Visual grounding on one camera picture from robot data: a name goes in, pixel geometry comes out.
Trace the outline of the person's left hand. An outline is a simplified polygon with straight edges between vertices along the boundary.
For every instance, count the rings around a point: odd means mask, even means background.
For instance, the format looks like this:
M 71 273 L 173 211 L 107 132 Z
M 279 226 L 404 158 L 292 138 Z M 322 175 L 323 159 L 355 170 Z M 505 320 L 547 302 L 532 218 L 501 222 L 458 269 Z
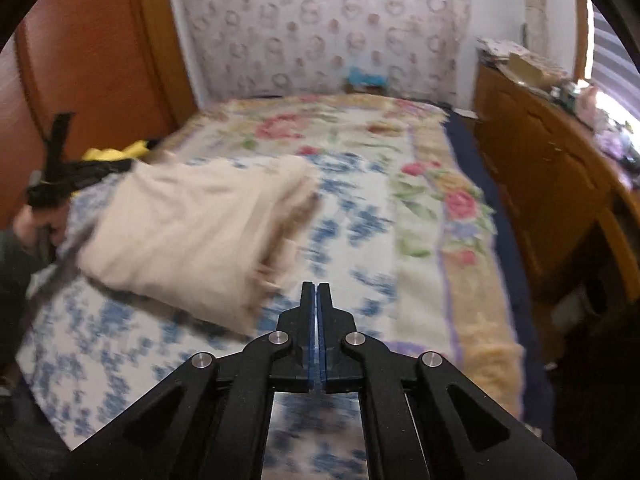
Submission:
M 49 242 L 58 247 L 65 238 L 70 203 L 55 208 L 24 206 L 12 222 L 12 231 L 25 250 L 34 254 L 40 234 L 48 234 Z

